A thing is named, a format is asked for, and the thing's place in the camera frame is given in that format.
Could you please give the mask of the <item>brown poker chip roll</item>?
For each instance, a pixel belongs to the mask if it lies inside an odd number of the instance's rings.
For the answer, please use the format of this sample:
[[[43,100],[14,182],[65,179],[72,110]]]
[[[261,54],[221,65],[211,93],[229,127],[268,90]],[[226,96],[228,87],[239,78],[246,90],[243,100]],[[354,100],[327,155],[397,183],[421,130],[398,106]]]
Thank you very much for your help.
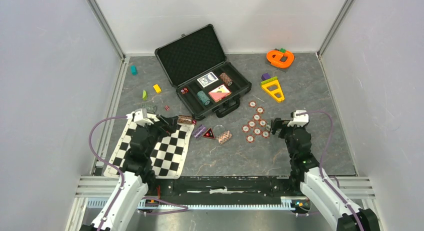
[[[231,86],[233,84],[233,80],[225,73],[221,73],[219,77],[222,79],[222,81],[227,85]]]

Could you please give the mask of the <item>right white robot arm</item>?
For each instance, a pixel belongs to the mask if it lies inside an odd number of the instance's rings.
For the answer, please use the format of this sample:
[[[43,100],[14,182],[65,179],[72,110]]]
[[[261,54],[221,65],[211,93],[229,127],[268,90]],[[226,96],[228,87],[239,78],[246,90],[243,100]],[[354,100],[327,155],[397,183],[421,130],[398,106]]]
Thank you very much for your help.
[[[309,198],[334,231],[381,230],[376,213],[342,193],[312,154],[312,135],[307,131],[309,115],[306,110],[296,110],[290,120],[275,118],[270,124],[270,133],[284,140],[289,153],[289,190]]]

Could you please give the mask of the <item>green blue chip roll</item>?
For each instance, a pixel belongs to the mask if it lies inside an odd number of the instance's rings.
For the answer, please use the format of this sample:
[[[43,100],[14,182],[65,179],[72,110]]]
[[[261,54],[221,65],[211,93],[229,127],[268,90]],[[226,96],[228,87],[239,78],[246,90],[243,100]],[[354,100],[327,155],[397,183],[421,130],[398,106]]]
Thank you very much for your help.
[[[151,114],[155,114],[155,113],[157,112],[157,106],[156,106],[156,105],[153,105],[153,104],[146,104],[146,103],[143,103],[143,104],[141,105],[141,108],[142,108],[142,109],[146,109],[146,111],[147,111],[148,113],[151,113]]]

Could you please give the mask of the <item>pink brown chip roll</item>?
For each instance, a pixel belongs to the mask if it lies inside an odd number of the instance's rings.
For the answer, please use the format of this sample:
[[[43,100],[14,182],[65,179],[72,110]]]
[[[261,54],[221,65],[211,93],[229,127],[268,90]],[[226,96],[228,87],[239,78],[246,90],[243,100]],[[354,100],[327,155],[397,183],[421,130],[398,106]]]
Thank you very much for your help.
[[[224,131],[223,133],[221,133],[220,135],[217,136],[216,140],[218,141],[218,143],[220,145],[226,143],[227,141],[229,141],[232,138],[232,134],[229,130]]]

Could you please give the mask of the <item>purple poker chip roll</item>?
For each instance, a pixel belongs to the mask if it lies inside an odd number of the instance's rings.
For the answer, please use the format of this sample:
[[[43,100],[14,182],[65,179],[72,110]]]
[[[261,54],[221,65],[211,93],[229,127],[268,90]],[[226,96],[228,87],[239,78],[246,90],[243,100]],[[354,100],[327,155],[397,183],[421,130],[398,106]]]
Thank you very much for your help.
[[[192,136],[196,139],[201,138],[207,132],[207,127],[203,124],[198,126],[193,132]]]

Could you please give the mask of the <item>brown 100 chip roll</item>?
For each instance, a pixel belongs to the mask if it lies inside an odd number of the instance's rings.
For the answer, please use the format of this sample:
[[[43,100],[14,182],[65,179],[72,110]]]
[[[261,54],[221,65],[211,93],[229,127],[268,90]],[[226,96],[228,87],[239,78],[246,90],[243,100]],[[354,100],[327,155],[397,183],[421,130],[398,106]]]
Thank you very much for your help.
[[[179,124],[186,124],[186,125],[192,125],[193,124],[193,117],[189,115],[178,115],[177,122]]]

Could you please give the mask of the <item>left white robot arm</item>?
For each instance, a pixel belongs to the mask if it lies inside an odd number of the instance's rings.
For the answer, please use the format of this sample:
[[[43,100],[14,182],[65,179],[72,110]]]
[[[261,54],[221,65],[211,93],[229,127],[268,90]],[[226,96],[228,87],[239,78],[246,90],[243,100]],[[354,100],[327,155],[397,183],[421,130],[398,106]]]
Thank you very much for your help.
[[[155,172],[151,168],[151,148],[159,138],[170,136],[177,130],[177,116],[165,117],[160,114],[155,119],[149,118],[145,109],[124,115],[124,119],[134,121],[141,131],[139,140],[141,157],[128,157],[126,167],[119,168],[115,164],[101,158],[95,151],[93,155],[108,167],[118,172],[117,184],[101,212],[89,225],[82,225],[82,231],[125,231],[145,195],[153,194],[157,189]]]

